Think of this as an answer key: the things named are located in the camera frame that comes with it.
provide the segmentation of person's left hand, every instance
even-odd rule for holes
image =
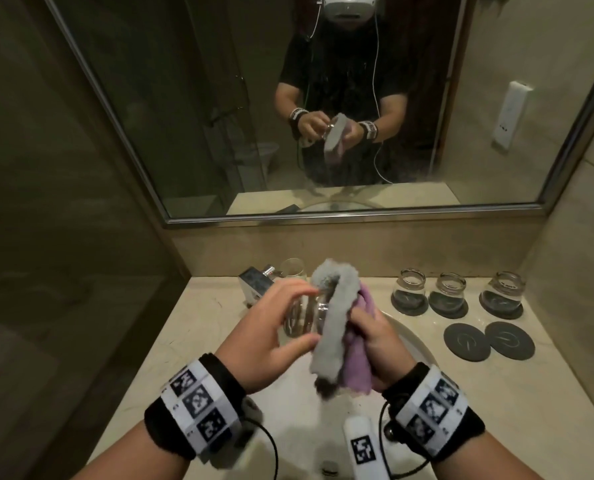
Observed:
[[[343,137],[343,151],[347,152],[351,148],[354,148],[363,140],[363,135],[366,130],[357,121],[348,120],[350,125],[350,131]]]
[[[246,394],[268,387],[299,357],[315,348],[320,339],[316,333],[302,335],[280,347],[277,331],[294,299],[317,293],[317,288],[303,280],[276,282],[217,349],[215,355]]]

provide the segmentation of wall outlet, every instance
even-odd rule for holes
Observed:
[[[493,140],[506,150],[512,145],[512,138],[531,92],[531,87],[517,81],[512,81],[508,87],[493,133]]]

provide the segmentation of coaster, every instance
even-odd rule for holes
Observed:
[[[485,336],[494,350],[513,360],[527,360],[535,354],[530,336],[512,323],[492,322],[485,327]]]
[[[443,341],[457,357],[469,362],[481,362],[490,357],[490,342],[484,333],[472,325],[453,323],[443,332]]]
[[[397,312],[409,317],[418,317],[428,311],[428,298],[422,294],[395,290],[390,295],[390,303]]]
[[[482,291],[481,294],[479,294],[479,303],[481,304],[481,307],[486,312],[493,315],[493,317],[502,318],[504,320],[516,320],[517,318],[519,318],[520,316],[523,315],[523,305],[522,304],[519,304],[519,306],[516,307],[515,309],[513,309],[511,312],[503,312],[503,311],[495,310],[494,308],[491,308],[490,306],[487,305],[486,301],[483,299],[484,293],[490,293],[490,294],[494,294],[494,293],[492,293],[490,291]]]
[[[468,306],[468,302],[465,299],[463,301],[463,304],[461,305],[461,308],[459,308],[458,310],[455,310],[454,312],[446,312],[445,310],[441,309],[441,306],[437,306],[442,301],[446,301],[447,299],[450,300],[450,299],[460,299],[460,298],[450,298],[449,296],[445,296],[437,291],[433,291],[430,293],[430,298],[428,298],[428,303],[429,303],[430,307],[434,310],[434,312],[437,313],[437,315],[441,315],[442,317],[448,318],[450,320],[456,320],[458,318],[463,318],[468,314],[469,306]]]

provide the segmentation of shower door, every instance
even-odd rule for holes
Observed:
[[[169,217],[221,216],[238,193],[265,188],[245,87],[237,66],[222,63],[236,61],[227,24],[206,36],[223,6],[46,2]]]

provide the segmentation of metal mirror frame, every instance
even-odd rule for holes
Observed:
[[[73,51],[77,62],[90,82],[102,107],[125,147],[127,155],[141,179],[143,190],[149,197],[152,207],[167,229],[182,229],[205,226],[261,226],[293,225],[315,223],[350,223],[378,221],[411,221],[424,219],[463,219],[485,217],[534,217],[547,216],[555,208],[564,192],[565,186],[594,137],[594,83],[586,97],[581,111],[573,122],[557,158],[555,159],[541,193],[536,202],[508,204],[456,205],[441,207],[403,207],[399,209],[370,209],[352,212],[301,212],[299,214],[246,214],[240,216],[173,218],[157,190],[150,181],[147,169],[135,151],[133,144],[117,118],[108,97],[95,76],[82,51],[79,49],[66,21],[54,0],[45,0],[46,5]]]

